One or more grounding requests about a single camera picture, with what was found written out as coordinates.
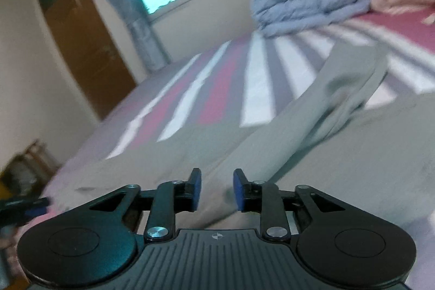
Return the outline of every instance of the bed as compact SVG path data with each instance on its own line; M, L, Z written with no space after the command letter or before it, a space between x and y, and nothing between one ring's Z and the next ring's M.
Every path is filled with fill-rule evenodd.
M119 163L118 156L134 159L130 152L170 141L169 138L177 136L185 127L211 127L211 132L213 127L240 127L248 136L268 125L314 82L336 42L369 46L382 43L388 48L388 73L364 110L391 104L398 98L435 92L434 25L422 23L433 11L394 17L367 14L341 24L275 39L265 39L253 32L169 65L130 93L49 183L45 195L51 197L54 204L46 217L105 194L116 186L139 182L142 188L148 189L165 179L175 179L169 173L155 172L157 176L150 179L149 185L144 185L143 180L142 183L134 180L138 177L133 176L133 170L124 169L118 176L108 176L104 169ZM234 138L234 144L238 143L237 139ZM215 148L212 141L207 144L201 149ZM91 183L89 166L98 164L100 173L92 176ZM134 170L140 166L153 171L146 160L142 165L137 163ZM79 183L86 178L88 184ZM72 189L73 194L66 198L66 191ZM240 225L240 219L232 220L232 215L227 216L208 226L245 226ZM423 224L421 227L409 225L413 237L424 240L429 234L435 237L434 231L422 233L425 227L431 228L428 219ZM420 285L416 289L429 287Z

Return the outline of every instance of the wooden door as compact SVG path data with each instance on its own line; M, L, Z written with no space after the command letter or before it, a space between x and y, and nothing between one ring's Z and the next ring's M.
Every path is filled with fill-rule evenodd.
M55 0L44 16L72 75L104 118L136 84L93 0Z

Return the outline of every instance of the round black disc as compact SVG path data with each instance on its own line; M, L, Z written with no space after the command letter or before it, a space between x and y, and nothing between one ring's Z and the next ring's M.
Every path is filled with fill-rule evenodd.
M26 232L17 253L27 276L38 283L74 288L102 282L123 270L136 254L133 233L106 218L93 221L80 225L49 220Z
M333 218L329 225L309 226L297 241L298 255L314 273L336 285L364 289L407 276L416 250L405 231L387 222L346 229Z

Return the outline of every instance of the metal pivot screw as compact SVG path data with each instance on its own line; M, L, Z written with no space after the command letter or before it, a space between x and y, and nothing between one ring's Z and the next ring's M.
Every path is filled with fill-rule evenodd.
M269 227L266 230L266 233L271 238L280 239L287 235L287 230L284 227L274 226L274 227Z
M162 226L151 227L147 231L147 235L152 239L160 239L168 235L168 233L169 233L168 229Z

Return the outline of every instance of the striped bedsheet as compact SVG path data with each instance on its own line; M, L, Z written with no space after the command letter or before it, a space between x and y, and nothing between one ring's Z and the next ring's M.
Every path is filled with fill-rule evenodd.
M168 139L186 125L267 124L315 80L336 41L382 42L389 49L389 72L366 109L400 95L435 91L435 38L417 43L373 19L355 18L275 39L253 32L174 64L170 77L146 80L121 103L63 171Z

